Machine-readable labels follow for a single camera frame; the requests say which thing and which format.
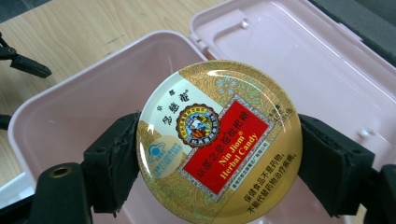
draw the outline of gold pattern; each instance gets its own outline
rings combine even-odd
[[[263,72],[243,63],[231,61],[209,61],[205,63],[193,64],[185,67],[179,71],[180,75],[186,78],[192,85],[201,90],[204,94],[209,96],[222,107],[225,107],[235,94],[242,96],[255,109],[266,115],[276,125],[274,129],[266,137],[266,141],[270,144],[282,135],[282,138],[289,134],[293,139],[289,145],[294,143],[300,144],[301,134],[299,130],[289,133],[284,131],[284,125],[291,120],[291,122],[298,123],[294,107],[288,95],[276,84],[274,80],[268,77]],[[143,148],[139,150],[147,150],[148,146],[161,135],[157,132],[148,132],[149,125],[143,121],[139,121],[138,130],[140,145]],[[301,150],[297,146],[297,154],[301,154]],[[269,147],[268,153],[273,154],[279,148]],[[290,149],[281,148],[282,152],[290,151]],[[183,153],[182,160],[186,160],[187,155]],[[179,172],[173,172],[164,178],[154,178],[150,176],[149,169],[145,168],[145,164],[141,161],[142,157],[138,155],[139,165],[142,171],[142,176],[145,179],[148,188],[155,195],[161,204],[177,216],[186,219],[193,223],[212,223],[222,222],[224,217],[232,217],[229,213],[234,213],[235,210],[228,210],[225,207],[232,207],[238,205],[231,205],[229,201],[235,201],[235,194],[240,195],[241,190],[236,192],[227,189],[222,197],[217,201],[213,201],[202,190],[196,188],[190,181],[188,181]],[[285,181],[288,184],[281,186],[282,189],[288,188],[293,177],[296,176],[299,161],[294,164],[297,167],[291,170],[288,174],[288,179]],[[246,211],[238,211],[245,213],[246,218],[249,214]]]

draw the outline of herbal candy tin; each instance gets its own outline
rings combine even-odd
[[[146,103],[137,151],[148,188],[193,223],[245,223],[286,195],[302,157],[288,95],[249,65],[208,61],[166,79]]]

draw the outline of pink container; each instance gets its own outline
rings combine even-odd
[[[82,162],[83,151],[116,119],[141,110],[178,69],[206,60],[249,63],[282,86],[297,111],[316,117],[396,162],[396,69],[307,1],[235,0],[196,15],[191,40],[149,34],[23,104],[9,139],[32,184],[47,168]],[[95,223],[186,223],[163,208],[141,176],[120,215]],[[329,218],[298,178],[287,197],[252,223],[348,223]]]

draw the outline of logo emblem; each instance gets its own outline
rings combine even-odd
[[[207,105],[189,105],[177,118],[178,137],[191,147],[210,145],[219,133],[219,115]]]

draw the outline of tin lid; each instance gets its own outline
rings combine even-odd
[[[287,94],[249,65],[209,61],[163,82],[145,105],[138,160],[148,188],[193,223],[246,223],[288,192],[302,157]]]

